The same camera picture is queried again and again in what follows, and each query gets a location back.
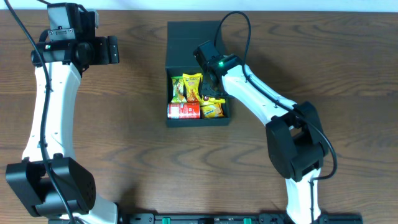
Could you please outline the yellow brown snack packet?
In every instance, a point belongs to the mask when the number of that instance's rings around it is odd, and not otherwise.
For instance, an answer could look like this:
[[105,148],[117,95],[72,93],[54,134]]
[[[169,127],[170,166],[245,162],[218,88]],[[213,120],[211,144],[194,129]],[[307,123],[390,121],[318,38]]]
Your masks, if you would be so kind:
[[224,98],[214,98],[210,96],[205,96],[203,95],[201,100],[200,100],[200,106],[207,106],[207,105],[213,105],[215,103],[226,103],[226,100]]

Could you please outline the small yellow snack packet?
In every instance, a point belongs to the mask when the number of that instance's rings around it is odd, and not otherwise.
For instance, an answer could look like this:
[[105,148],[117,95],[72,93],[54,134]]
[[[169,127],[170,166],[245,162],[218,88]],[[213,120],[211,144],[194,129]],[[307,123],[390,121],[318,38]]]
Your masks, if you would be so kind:
[[224,117],[223,109],[220,103],[215,103],[212,105],[205,105],[201,108],[201,113],[206,119],[222,118]]

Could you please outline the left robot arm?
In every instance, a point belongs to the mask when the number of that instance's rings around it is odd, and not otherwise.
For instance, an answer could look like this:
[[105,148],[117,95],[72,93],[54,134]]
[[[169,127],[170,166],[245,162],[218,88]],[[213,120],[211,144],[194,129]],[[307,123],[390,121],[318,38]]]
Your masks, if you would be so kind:
[[21,161],[6,181],[33,217],[50,223],[117,223],[118,207],[96,193],[93,175],[77,163],[73,117],[83,73],[119,62],[115,36],[98,37],[98,13],[80,4],[47,4],[50,27],[32,43],[37,93]]

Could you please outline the dark green box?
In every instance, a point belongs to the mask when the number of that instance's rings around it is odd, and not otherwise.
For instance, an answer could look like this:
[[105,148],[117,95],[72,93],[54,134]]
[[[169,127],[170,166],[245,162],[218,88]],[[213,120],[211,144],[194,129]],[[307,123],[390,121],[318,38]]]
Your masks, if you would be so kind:
[[[194,50],[202,43],[213,40],[219,21],[180,21],[167,23],[167,53],[165,72],[167,74],[167,102],[173,97],[171,78],[184,73],[204,73],[194,57]],[[165,122],[169,128],[227,126],[230,122],[229,100],[222,106],[224,118],[213,119],[169,119]]]

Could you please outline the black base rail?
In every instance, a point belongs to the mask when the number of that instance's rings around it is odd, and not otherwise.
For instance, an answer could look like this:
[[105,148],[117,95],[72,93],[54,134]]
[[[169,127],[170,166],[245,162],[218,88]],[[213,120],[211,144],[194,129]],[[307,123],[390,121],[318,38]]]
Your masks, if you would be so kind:
[[[134,213],[120,215],[120,224],[294,224],[284,213],[259,215],[154,215]],[[360,215],[320,215],[316,224],[363,224]]]

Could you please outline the yellow orange snack packet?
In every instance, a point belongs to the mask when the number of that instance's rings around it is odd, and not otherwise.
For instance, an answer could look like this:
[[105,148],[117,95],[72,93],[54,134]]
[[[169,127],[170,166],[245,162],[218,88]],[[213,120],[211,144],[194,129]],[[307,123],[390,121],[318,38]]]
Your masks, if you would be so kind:
[[189,103],[200,102],[199,86],[203,75],[201,73],[196,73],[193,75],[184,73],[182,77],[186,88],[187,101]]

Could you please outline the red chips can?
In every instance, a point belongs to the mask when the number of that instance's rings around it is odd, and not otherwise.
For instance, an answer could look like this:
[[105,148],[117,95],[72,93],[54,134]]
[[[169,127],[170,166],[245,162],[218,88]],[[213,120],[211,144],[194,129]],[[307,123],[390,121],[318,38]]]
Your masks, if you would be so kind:
[[199,103],[169,103],[167,108],[168,119],[200,119]]

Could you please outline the green yellow snack packet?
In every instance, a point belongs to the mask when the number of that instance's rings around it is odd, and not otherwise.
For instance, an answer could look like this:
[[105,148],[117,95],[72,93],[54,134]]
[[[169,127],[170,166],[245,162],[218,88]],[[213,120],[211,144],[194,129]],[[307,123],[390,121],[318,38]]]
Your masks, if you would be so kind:
[[186,103],[184,97],[184,82],[182,76],[175,76],[171,78],[173,86],[173,97],[171,103]]

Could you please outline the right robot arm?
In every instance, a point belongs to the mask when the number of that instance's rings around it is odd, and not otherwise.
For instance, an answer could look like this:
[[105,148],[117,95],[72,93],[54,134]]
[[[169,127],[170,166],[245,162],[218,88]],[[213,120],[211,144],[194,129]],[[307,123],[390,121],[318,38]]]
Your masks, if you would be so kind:
[[321,215],[317,179],[328,146],[315,107],[278,94],[237,55],[221,54],[210,41],[193,55],[216,93],[239,100],[265,126],[269,158],[285,179],[289,218],[294,223],[316,221]]

